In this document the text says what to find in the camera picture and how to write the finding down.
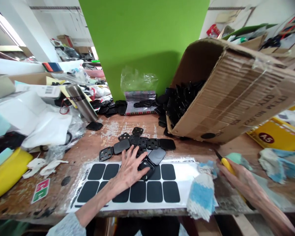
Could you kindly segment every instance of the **left hand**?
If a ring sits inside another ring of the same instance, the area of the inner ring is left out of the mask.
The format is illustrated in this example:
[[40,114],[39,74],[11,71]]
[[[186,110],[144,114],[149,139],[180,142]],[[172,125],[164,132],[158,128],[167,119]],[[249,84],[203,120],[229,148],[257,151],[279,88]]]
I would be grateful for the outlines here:
[[139,146],[134,148],[134,145],[132,145],[127,152],[127,157],[126,151],[122,151],[121,168],[117,175],[112,179],[114,186],[117,188],[117,194],[130,188],[150,170],[150,167],[146,167],[143,170],[138,171],[138,166],[148,154],[147,152],[144,152],[138,158],[136,158],[138,150]]

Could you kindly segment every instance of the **wooden table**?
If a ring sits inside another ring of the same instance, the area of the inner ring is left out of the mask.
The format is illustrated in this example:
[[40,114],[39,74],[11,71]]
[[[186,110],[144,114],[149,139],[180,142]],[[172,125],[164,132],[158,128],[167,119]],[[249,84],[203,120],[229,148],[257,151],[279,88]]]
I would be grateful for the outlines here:
[[[134,127],[144,129],[144,137],[167,138],[163,135],[164,128],[158,126],[158,115],[119,116],[109,119],[100,117],[99,122],[104,127],[99,131],[87,131],[84,137],[64,156],[68,164],[61,164],[56,168],[56,173],[50,175],[50,189],[48,195],[31,204],[31,199],[37,183],[43,178],[36,174],[29,179],[21,179],[10,191],[0,198],[0,219],[16,219],[34,224],[55,225],[66,214],[72,200],[72,193],[76,190],[76,177],[80,176],[80,169],[87,162],[98,161],[101,149],[113,146],[118,142],[118,136],[124,132],[131,133]],[[288,179],[285,185],[274,183],[262,170],[258,162],[258,153],[262,149],[248,135],[243,134],[233,141],[217,147],[214,144],[198,142],[195,140],[181,141],[174,138],[175,151],[168,151],[165,158],[193,157],[197,161],[206,162],[216,160],[212,150],[218,148],[222,155],[231,152],[241,153],[250,163],[254,172],[269,180],[271,190],[286,197],[291,204],[283,205],[284,212],[295,212],[295,179]],[[121,156],[113,156],[108,161],[121,161]],[[218,177],[215,182],[215,196],[219,202],[216,214],[253,213],[242,201],[238,192],[230,187],[223,177]],[[161,215],[186,215],[185,209],[156,209],[156,210],[123,210],[104,211],[98,216],[161,216]]]

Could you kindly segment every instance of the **stainless steel thermos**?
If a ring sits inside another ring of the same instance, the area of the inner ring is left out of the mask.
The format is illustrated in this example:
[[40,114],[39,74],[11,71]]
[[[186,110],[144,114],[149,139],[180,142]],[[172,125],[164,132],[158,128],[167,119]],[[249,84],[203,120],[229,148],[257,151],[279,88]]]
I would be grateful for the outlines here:
[[98,120],[98,116],[95,113],[93,107],[86,99],[81,88],[77,84],[67,85],[66,91],[68,92],[70,99],[75,102],[81,114],[85,117],[87,122],[95,122]]

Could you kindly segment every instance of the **gray sleeve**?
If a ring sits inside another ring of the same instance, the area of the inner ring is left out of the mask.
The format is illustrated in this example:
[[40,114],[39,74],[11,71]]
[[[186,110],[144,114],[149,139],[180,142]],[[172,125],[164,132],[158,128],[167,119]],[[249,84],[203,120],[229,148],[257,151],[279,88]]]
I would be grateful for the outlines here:
[[86,230],[80,225],[75,213],[65,216],[58,224],[52,227],[47,236],[85,236]]

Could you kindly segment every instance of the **sticker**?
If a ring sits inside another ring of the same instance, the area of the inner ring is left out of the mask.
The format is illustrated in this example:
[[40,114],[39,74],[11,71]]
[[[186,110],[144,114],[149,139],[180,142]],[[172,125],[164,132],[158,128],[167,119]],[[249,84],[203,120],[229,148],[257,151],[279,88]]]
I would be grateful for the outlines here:
[[259,138],[265,143],[274,143],[274,138],[267,133],[259,133]]
[[50,184],[50,178],[36,185],[36,189],[35,189],[31,204],[47,196],[48,190],[49,190],[49,184]]

